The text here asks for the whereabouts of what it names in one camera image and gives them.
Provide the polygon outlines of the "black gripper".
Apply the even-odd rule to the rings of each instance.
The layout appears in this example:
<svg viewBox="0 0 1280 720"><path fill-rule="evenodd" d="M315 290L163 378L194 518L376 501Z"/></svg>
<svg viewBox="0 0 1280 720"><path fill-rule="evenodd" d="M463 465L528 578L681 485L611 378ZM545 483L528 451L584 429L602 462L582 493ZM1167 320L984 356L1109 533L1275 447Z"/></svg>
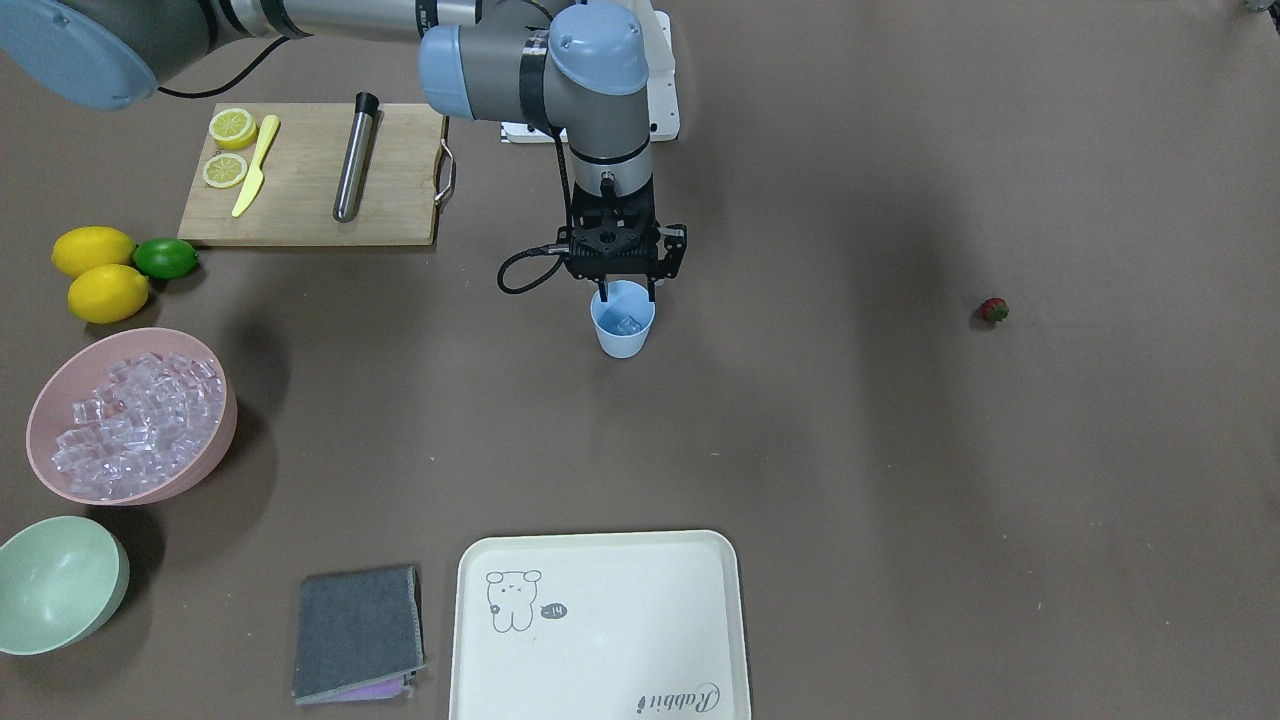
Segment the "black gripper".
<svg viewBox="0 0 1280 720"><path fill-rule="evenodd" d="M596 196L575 186L570 211L571 224L558 233L568 247L564 266L570 274L598 283L600 305L611 301L611 277L644 275L648 302L655 304L658 281L678 274L689 229L658 223L653 187Z"/></svg>

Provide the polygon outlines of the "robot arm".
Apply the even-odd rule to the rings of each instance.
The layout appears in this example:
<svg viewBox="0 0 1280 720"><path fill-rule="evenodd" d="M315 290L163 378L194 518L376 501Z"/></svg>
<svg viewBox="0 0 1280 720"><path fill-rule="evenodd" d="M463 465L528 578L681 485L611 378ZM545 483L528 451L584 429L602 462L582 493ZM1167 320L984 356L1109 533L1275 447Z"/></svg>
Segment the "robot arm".
<svg viewBox="0 0 1280 720"><path fill-rule="evenodd" d="M315 35L419 44L419 82L447 117L518 122L552 137L566 223L544 247L608 300L678 274L685 225L657 220L646 42L614 1L5 1L3 51L84 108L116 111L242 38Z"/></svg>

